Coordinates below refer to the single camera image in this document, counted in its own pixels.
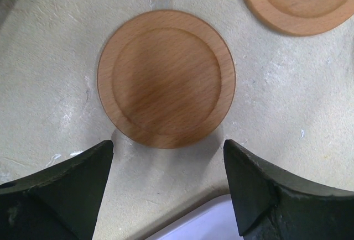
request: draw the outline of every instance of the wooden object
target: wooden object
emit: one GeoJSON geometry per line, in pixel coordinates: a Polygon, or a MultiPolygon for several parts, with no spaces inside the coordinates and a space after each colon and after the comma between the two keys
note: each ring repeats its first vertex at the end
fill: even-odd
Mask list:
{"type": "Polygon", "coordinates": [[[266,25],[291,35],[315,35],[354,14],[354,0],[245,0],[266,25]]]}
{"type": "Polygon", "coordinates": [[[177,148],[221,123],[235,92],[227,45],[206,22],[153,11],[122,25],[98,66],[98,92],[116,127],[136,142],[177,148]]]}

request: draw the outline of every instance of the round wooden plate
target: round wooden plate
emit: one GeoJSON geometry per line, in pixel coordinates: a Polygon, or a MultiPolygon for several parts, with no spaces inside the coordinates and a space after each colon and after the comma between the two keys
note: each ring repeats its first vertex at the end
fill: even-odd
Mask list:
{"type": "Polygon", "coordinates": [[[354,0],[245,0],[266,25],[305,36],[326,32],[354,14],[354,0]]]}
{"type": "Polygon", "coordinates": [[[98,92],[116,127],[136,142],[178,148],[222,122],[235,92],[227,45],[206,22],[153,11],[122,25],[98,65],[98,92]]]}

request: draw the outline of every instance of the plate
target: plate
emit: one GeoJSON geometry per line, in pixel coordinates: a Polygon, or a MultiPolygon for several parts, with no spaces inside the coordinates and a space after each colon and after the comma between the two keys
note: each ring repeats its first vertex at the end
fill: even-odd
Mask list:
{"type": "Polygon", "coordinates": [[[354,14],[354,0],[245,0],[263,23],[282,33],[326,32],[354,14]]]}
{"type": "Polygon", "coordinates": [[[195,143],[222,122],[235,68],[221,36],[180,11],[153,11],[123,24],[98,65],[98,92],[113,124],[156,148],[195,143]]]}

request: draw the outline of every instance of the brown plate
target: brown plate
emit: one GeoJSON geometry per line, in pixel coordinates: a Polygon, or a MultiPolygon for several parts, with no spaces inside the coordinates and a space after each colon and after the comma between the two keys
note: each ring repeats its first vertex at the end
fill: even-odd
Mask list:
{"type": "Polygon", "coordinates": [[[314,35],[354,14],[354,0],[245,0],[266,25],[287,34],[314,35]]]}
{"type": "Polygon", "coordinates": [[[235,68],[209,24],[184,12],[153,11],[113,34],[97,82],[107,115],[126,136],[177,148],[222,122],[235,92],[235,68]]]}

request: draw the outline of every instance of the wood grain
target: wood grain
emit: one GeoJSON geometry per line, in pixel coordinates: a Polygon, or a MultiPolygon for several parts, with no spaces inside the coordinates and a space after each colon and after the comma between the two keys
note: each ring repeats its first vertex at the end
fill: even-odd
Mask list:
{"type": "Polygon", "coordinates": [[[354,14],[354,0],[245,0],[266,25],[307,36],[326,32],[354,14]]]}
{"type": "Polygon", "coordinates": [[[98,92],[116,127],[136,142],[177,148],[222,122],[235,68],[221,36],[179,11],[153,11],[122,25],[98,65],[98,92]]]}

